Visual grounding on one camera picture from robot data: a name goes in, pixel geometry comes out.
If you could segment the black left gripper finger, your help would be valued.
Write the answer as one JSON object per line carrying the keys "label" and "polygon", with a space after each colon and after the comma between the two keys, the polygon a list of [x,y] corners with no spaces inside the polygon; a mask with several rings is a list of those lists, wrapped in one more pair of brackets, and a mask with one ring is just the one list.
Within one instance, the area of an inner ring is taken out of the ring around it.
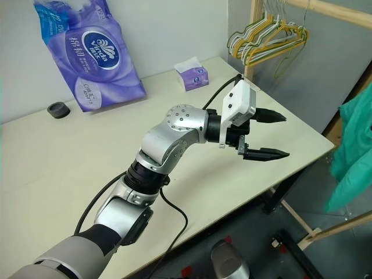
{"label": "black left gripper finger", "polygon": [[287,118],[274,110],[257,108],[255,112],[255,120],[259,123],[277,123],[286,121]]}
{"label": "black left gripper finger", "polygon": [[243,160],[252,161],[271,161],[279,160],[289,156],[289,153],[278,149],[260,148],[260,149],[247,149],[243,154]]}

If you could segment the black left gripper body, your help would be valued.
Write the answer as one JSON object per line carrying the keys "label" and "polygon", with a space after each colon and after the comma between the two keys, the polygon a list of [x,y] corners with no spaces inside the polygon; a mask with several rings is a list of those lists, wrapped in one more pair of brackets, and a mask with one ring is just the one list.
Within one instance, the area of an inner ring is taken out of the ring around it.
{"label": "black left gripper body", "polygon": [[238,154],[248,153],[248,144],[245,142],[245,136],[250,133],[250,120],[245,121],[240,126],[231,125],[227,129],[226,144],[234,147]]}

